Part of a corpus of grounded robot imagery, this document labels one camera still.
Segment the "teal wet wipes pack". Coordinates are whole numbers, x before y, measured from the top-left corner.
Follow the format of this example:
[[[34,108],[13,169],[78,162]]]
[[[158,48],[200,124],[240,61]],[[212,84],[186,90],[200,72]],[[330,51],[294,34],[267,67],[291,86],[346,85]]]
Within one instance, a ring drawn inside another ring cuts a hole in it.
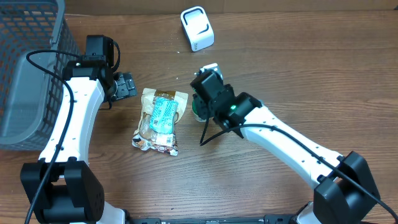
[[[172,134],[177,108],[178,103],[176,101],[157,98],[150,119],[150,128],[157,133]]]

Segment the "brown snack bag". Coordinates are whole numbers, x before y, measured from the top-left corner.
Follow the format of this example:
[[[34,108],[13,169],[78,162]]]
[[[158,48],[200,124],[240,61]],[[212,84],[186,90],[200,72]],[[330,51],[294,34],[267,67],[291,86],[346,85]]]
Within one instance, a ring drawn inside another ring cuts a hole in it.
[[[161,134],[150,128],[150,119],[157,98],[166,98],[178,103],[174,117],[174,130],[172,134]],[[178,146],[175,136],[175,126],[181,120],[188,103],[188,94],[180,91],[162,91],[145,88],[141,96],[141,118],[132,138],[132,145],[143,151],[153,149],[171,156],[178,155]]]

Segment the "teal tissue pack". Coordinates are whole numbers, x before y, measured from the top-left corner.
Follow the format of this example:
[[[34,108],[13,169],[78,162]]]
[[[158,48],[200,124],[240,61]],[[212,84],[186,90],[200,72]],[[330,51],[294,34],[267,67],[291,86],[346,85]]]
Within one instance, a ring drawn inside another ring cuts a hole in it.
[[[206,104],[196,93],[193,94],[192,111],[193,111],[194,118],[198,122],[203,123],[206,121],[206,118],[207,118]]]

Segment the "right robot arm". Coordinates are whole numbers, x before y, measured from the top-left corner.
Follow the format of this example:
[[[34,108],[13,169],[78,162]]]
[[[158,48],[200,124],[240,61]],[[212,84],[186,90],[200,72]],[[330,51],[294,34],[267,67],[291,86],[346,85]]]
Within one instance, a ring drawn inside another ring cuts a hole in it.
[[[379,191],[364,157],[347,156],[306,138],[279,120],[248,93],[235,95],[214,68],[203,68],[191,82],[197,115],[213,121],[223,133],[234,132],[276,156],[313,189],[313,200],[289,223],[361,223],[380,202]]]

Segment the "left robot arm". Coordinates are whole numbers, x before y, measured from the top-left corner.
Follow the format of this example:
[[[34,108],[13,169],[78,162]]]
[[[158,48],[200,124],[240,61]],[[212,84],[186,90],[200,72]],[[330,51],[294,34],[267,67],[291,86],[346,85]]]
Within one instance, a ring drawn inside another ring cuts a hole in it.
[[[37,162],[22,166],[20,180],[29,199],[25,222],[130,223],[127,210],[104,199],[104,188],[89,168],[88,151],[98,110],[137,95],[131,73],[119,72],[120,48],[105,35],[89,35],[83,55],[72,54],[61,74],[63,100]]]

